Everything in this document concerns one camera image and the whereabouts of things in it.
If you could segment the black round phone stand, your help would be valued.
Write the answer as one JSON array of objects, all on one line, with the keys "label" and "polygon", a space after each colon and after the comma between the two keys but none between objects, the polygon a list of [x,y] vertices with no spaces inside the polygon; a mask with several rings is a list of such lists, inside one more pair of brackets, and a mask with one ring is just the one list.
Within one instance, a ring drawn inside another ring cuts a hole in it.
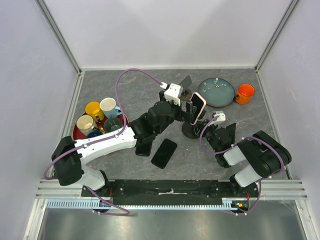
[{"label": "black round phone stand", "polygon": [[200,136],[195,136],[194,135],[194,125],[188,122],[184,122],[182,125],[182,133],[190,139],[198,139]]}]

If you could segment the pink case phone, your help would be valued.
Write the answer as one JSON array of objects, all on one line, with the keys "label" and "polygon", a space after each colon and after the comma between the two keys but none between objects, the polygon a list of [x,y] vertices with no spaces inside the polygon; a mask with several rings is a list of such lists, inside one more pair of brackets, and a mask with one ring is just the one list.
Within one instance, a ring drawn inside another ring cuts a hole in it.
[{"label": "pink case phone", "polygon": [[193,113],[193,118],[190,124],[195,125],[199,120],[203,110],[205,109],[207,102],[198,92],[194,92],[192,94],[191,102],[192,102],[192,106],[196,107],[196,109]]}]

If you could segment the copper base phone stand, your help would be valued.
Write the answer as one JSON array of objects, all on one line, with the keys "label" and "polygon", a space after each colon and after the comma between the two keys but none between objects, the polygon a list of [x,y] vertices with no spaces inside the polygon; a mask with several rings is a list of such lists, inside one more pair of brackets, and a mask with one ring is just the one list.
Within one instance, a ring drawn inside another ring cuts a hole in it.
[{"label": "copper base phone stand", "polygon": [[182,92],[179,97],[182,101],[187,101],[192,97],[192,91],[190,90],[190,86],[192,84],[192,80],[190,75],[187,75],[178,85],[182,87]]}]

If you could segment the black phone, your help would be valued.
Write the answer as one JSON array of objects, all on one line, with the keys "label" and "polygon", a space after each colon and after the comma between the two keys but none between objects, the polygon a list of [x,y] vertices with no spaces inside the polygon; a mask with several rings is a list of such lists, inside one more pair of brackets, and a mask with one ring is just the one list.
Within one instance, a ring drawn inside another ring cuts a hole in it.
[{"label": "black phone", "polygon": [[151,163],[160,169],[164,169],[176,151],[177,146],[174,141],[167,138],[164,139],[152,157]]},{"label": "black phone", "polygon": [[146,144],[137,146],[135,148],[135,154],[141,157],[149,157],[151,154],[152,145],[153,145],[152,142],[148,142]]}]

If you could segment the black wedge phone stand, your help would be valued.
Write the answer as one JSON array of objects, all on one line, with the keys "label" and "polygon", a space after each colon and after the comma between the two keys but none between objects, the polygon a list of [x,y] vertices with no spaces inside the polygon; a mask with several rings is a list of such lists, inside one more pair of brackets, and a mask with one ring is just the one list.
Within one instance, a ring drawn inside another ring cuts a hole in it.
[{"label": "black wedge phone stand", "polygon": [[229,152],[230,149],[226,149],[224,151],[218,151],[215,152],[215,159],[217,161],[217,163],[223,167],[223,168],[230,168],[232,165],[227,161],[227,159],[224,157],[224,154]]}]

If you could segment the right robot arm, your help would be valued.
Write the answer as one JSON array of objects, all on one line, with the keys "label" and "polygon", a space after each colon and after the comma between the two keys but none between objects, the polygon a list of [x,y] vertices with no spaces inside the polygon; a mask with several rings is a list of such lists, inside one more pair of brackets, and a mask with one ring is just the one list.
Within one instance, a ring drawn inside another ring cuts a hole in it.
[{"label": "right robot arm", "polygon": [[243,161],[248,162],[245,168],[229,178],[229,191],[235,197],[242,196],[252,183],[282,171],[292,162],[290,152],[263,130],[236,142],[235,123],[219,128],[207,120],[195,126],[199,143],[206,139],[212,148],[209,153],[221,167],[230,168]]}]

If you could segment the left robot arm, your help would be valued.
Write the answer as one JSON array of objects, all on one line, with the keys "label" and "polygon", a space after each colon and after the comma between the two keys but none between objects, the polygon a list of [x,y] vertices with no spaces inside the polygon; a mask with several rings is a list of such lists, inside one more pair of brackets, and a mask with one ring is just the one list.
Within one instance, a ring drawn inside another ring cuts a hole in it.
[{"label": "left robot arm", "polygon": [[81,184],[91,188],[99,197],[106,196],[110,191],[107,176],[102,170],[88,167],[89,162],[119,150],[150,143],[174,121],[195,125],[207,104],[195,92],[186,102],[186,111],[183,111],[172,100],[165,100],[163,91],[159,94],[160,101],[148,112],[116,131],[78,141],[71,136],[62,138],[51,157],[59,184]]}]

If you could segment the blue ceramic plate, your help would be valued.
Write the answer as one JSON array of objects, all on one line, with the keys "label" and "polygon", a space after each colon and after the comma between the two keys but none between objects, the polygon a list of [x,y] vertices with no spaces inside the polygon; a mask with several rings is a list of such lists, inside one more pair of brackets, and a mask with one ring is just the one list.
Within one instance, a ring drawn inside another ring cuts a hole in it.
[{"label": "blue ceramic plate", "polygon": [[197,92],[205,99],[207,105],[216,108],[229,105],[236,95],[234,87],[218,77],[205,79],[198,86]]}]

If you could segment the orange mug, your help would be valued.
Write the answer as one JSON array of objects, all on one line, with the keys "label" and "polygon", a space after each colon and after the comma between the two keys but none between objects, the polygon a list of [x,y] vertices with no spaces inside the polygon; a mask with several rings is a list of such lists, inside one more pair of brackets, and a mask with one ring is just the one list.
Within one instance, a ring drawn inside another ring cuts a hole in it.
[{"label": "orange mug", "polygon": [[247,83],[241,84],[235,94],[235,102],[241,105],[246,105],[250,102],[255,94],[255,88]]}]

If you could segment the dark green mug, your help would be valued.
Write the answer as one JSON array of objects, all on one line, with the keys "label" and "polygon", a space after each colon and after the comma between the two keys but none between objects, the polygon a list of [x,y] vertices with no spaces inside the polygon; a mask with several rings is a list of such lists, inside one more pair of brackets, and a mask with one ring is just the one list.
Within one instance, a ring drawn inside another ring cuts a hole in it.
[{"label": "dark green mug", "polygon": [[103,129],[106,133],[114,132],[121,129],[122,127],[123,123],[117,117],[110,117],[103,124]]}]

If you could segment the white mug light blue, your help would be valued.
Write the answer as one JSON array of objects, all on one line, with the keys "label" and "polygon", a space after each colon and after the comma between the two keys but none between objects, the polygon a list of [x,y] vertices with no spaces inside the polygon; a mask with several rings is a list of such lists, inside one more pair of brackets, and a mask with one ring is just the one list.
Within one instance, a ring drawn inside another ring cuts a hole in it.
[{"label": "white mug light blue", "polygon": [[117,106],[116,100],[111,97],[104,98],[100,102],[100,109],[107,118],[115,118],[122,114],[120,107]]}]

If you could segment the yellow mug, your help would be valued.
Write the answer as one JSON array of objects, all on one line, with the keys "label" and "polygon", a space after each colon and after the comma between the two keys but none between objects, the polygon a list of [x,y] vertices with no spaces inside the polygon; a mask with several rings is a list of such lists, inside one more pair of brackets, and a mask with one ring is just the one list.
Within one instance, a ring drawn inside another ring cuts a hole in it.
[{"label": "yellow mug", "polygon": [[84,110],[85,110],[85,113],[91,116],[96,123],[100,123],[105,118],[105,115],[98,101],[89,102],[85,106]]}]

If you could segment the cream mug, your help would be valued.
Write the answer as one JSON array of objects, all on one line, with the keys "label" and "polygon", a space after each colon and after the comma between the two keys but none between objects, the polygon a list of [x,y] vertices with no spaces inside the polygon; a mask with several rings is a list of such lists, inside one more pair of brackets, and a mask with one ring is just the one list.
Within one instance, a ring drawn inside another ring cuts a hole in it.
[{"label": "cream mug", "polygon": [[98,129],[95,120],[90,115],[82,115],[79,117],[76,121],[76,126],[85,136]]}]

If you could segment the red round tray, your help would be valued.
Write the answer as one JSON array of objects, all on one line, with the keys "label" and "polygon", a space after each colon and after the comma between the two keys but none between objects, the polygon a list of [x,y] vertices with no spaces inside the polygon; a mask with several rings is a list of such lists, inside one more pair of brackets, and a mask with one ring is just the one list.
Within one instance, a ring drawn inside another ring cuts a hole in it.
[{"label": "red round tray", "polygon": [[77,153],[88,161],[119,150],[133,148],[137,142],[134,135],[135,133],[128,126],[92,138],[87,138],[76,125],[72,132],[75,146],[81,147]]}]

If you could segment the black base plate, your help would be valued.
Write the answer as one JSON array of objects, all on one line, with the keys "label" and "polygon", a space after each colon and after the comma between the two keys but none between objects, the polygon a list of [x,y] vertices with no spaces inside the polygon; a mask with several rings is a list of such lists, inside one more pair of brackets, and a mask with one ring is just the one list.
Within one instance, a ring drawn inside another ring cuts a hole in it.
[{"label": "black base plate", "polygon": [[223,198],[255,198],[258,193],[255,183],[236,188],[229,181],[204,179],[116,179],[97,191],[100,197],[112,197],[114,204],[123,206],[219,205]]}]

